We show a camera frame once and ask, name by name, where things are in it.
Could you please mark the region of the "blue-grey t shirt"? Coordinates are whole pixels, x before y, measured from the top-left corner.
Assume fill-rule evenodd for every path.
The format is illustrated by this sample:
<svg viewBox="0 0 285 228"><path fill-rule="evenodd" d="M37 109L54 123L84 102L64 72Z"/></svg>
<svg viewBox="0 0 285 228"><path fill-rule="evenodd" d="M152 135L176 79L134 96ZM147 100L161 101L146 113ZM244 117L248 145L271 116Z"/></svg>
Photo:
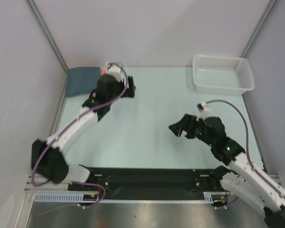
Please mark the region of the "blue-grey t shirt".
<svg viewBox="0 0 285 228"><path fill-rule="evenodd" d="M80 66L68 69L65 97L69 98L91 93L96 88L100 77L100 67Z"/></svg>

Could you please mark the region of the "white plastic perforated basket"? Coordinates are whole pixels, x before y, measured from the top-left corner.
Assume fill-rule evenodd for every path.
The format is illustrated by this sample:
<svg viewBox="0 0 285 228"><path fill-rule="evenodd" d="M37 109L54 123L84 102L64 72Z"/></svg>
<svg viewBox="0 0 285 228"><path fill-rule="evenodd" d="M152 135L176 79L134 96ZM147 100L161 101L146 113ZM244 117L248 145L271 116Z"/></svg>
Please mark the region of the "white plastic perforated basket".
<svg viewBox="0 0 285 228"><path fill-rule="evenodd" d="M241 57L195 55L192 78L202 93L242 95L255 88L251 65Z"/></svg>

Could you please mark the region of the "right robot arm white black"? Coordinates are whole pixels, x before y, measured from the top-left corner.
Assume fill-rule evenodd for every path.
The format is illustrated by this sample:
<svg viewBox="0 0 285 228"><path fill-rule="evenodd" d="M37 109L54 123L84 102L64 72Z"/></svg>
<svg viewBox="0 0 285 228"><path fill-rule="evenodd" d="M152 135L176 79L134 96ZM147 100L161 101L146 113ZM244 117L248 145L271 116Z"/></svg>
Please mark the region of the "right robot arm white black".
<svg viewBox="0 0 285 228"><path fill-rule="evenodd" d="M226 135L220 118L199 119L185 114L169 129L177 137L185 132L187 139L204 142L214 157L225 164L222 174L209 179L212 189L234 193L257 211L269 228L285 228L285 189L249 161L248 153Z"/></svg>

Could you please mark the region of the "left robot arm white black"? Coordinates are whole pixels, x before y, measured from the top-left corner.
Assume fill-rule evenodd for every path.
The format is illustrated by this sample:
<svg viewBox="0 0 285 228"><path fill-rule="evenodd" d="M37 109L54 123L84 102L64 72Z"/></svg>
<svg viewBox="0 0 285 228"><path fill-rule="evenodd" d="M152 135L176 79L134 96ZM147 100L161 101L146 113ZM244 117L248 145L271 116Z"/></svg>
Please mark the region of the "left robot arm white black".
<svg viewBox="0 0 285 228"><path fill-rule="evenodd" d="M31 150L31 180L33 185L40 186L35 181L39 174L47 180L59 184L62 181L78 182L85 190L95 186L95 177L90 170L82 165L68 164L65 160L67 152L73 144L92 126L110 111L112 103L120 98L135 96L136 87L133 77L122 79L121 74L105 74L97 81L96 88L83 102L79 113L60 132L43 141L37 139Z"/></svg>

